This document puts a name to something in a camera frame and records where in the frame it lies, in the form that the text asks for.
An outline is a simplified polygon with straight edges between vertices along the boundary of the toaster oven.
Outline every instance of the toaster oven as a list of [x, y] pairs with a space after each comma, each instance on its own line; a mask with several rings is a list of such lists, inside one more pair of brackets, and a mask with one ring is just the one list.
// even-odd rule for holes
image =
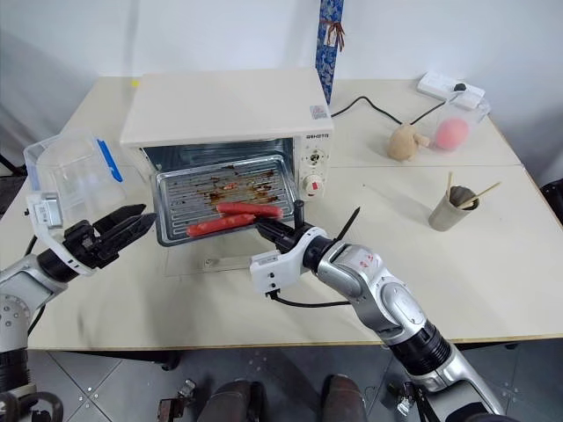
[[322, 197], [332, 138], [315, 69], [233, 70], [143, 76], [121, 148], [150, 181], [158, 241], [171, 246], [221, 201], [290, 219], [294, 200]]

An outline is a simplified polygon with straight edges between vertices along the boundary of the red sausage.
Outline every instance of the red sausage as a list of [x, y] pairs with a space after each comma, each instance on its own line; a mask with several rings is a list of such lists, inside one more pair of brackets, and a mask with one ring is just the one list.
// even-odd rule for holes
[[274, 205], [254, 205], [244, 202], [222, 202], [217, 204], [217, 211], [222, 214], [252, 214], [257, 217], [282, 218], [283, 210]]
[[186, 233], [191, 237], [203, 236], [208, 233], [215, 233], [226, 229], [234, 229], [236, 227], [251, 224], [256, 217], [252, 214], [229, 215], [227, 217], [210, 220], [208, 222], [200, 222], [193, 226], [188, 226]]

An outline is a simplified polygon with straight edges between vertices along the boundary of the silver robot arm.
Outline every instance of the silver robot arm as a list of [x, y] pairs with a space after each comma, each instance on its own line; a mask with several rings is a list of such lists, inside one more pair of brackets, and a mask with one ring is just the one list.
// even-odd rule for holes
[[119, 251], [149, 231], [156, 215], [142, 214], [143, 204], [121, 207], [90, 225], [81, 221], [64, 232], [62, 244], [39, 255], [24, 256], [0, 272], [0, 415], [6, 422], [33, 418], [37, 400], [52, 404], [50, 420], [62, 420], [62, 403], [37, 392], [27, 368], [27, 337], [33, 313], [67, 288], [79, 273], [77, 261], [103, 268]]
[[[297, 282], [295, 278], [281, 277], [280, 284], [278, 269], [299, 268], [300, 272], [294, 272], [297, 275], [311, 270], [347, 298], [362, 323], [391, 349], [415, 385], [428, 393], [448, 391], [433, 396], [436, 407], [444, 407], [441, 396], [455, 406], [465, 399], [466, 403], [477, 399], [486, 411], [504, 414], [485, 381], [428, 321], [406, 284], [390, 273], [370, 249], [341, 240], [359, 209], [336, 239], [326, 238], [322, 229], [304, 222], [301, 201], [296, 201], [295, 210], [294, 229], [271, 219], [257, 222], [259, 233], [277, 247], [277, 251], [252, 258], [251, 274], [259, 292], [268, 293]], [[464, 388], [459, 388], [461, 384], [465, 384]], [[466, 397], [452, 398], [452, 391]], [[444, 419], [449, 411], [442, 411]]]

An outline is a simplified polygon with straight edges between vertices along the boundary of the cup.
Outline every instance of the cup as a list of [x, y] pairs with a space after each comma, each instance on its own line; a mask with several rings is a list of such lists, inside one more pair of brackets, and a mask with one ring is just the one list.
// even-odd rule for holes
[[442, 200], [440, 200], [432, 214], [428, 217], [430, 227], [438, 231], [451, 229], [479, 206], [479, 199], [476, 199], [465, 209], [457, 207], [473, 196], [475, 196], [475, 193], [467, 187], [452, 186], [450, 188], [450, 196], [448, 197], [448, 193], [445, 193]]
[[471, 93], [456, 93], [442, 106], [432, 136], [432, 147], [448, 151], [457, 149], [467, 141], [471, 131], [491, 111], [491, 106], [485, 99], [481, 99], [475, 108], [465, 107], [463, 96], [467, 95]]

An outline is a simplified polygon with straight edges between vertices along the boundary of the chopsticks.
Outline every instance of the chopsticks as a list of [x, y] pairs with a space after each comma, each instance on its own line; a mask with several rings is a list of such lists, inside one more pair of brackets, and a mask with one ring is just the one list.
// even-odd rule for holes
[[448, 196], [448, 200], [450, 200], [450, 190], [451, 190], [451, 181], [454, 178], [454, 172], [450, 171], [448, 173], [448, 190], [446, 191], [446, 195]]
[[470, 204], [472, 204], [477, 198], [480, 198], [481, 196], [483, 196], [485, 193], [492, 191], [495, 187], [497, 187], [498, 185], [500, 185], [501, 182], [496, 182], [494, 185], [489, 186], [487, 189], [485, 189], [483, 192], [476, 194], [475, 196], [473, 196], [472, 198], [468, 199], [466, 202], [464, 202], [461, 205], [458, 205], [458, 208], [464, 209], [465, 207], [468, 207]]

